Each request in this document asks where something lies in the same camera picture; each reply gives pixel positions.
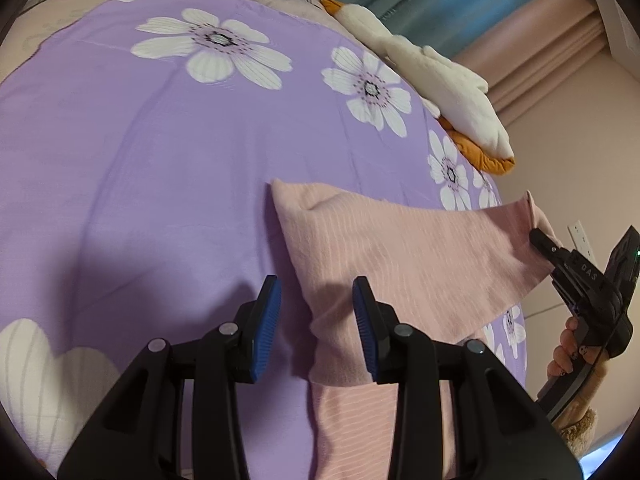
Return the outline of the person right hand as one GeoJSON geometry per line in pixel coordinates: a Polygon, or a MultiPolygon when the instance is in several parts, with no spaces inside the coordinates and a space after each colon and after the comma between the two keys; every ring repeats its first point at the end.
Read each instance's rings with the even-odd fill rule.
{"type": "Polygon", "coordinates": [[[574,370],[574,361],[578,356],[578,343],[575,332],[578,329],[578,318],[571,316],[565,322],[560,333],[559,344],[552,352],[552,359],[547,365],[547,377],[561,377],[574,370]]]}

